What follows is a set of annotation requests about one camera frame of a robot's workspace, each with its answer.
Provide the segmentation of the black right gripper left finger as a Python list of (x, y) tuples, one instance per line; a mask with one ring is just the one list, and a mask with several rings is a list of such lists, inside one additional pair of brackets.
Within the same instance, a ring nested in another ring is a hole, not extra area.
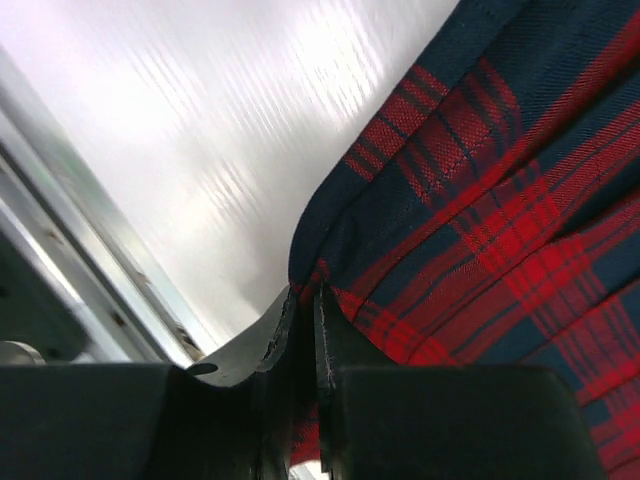
[(284, 479), (297, 303), (189, 368), (169, 363), (1, 369), (5, 479)]

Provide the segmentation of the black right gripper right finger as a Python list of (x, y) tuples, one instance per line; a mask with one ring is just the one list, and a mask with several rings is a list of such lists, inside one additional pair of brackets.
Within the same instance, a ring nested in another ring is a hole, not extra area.
[(538, 367), (400, 365), (333, 292), (314, 300), (321, 465), (333, 479), (602, 479), (576, 399)]

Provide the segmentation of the red black plaid skirt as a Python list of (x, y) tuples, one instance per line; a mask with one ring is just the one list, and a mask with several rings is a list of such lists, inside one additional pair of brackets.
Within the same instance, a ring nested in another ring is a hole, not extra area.
[(288, 267), (401, 364), (523, 363), (639, 475), (639, 5), (461, 1), (313, 195)]

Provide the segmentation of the aluminium table rail frame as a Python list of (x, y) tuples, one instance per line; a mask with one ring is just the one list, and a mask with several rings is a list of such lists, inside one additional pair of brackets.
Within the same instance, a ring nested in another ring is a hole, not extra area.
[(3, 339), (50, 361), (173, 362), (220, 345), (108, 198), (8, 54), (1, 57), (1, 238), (25, 317)]

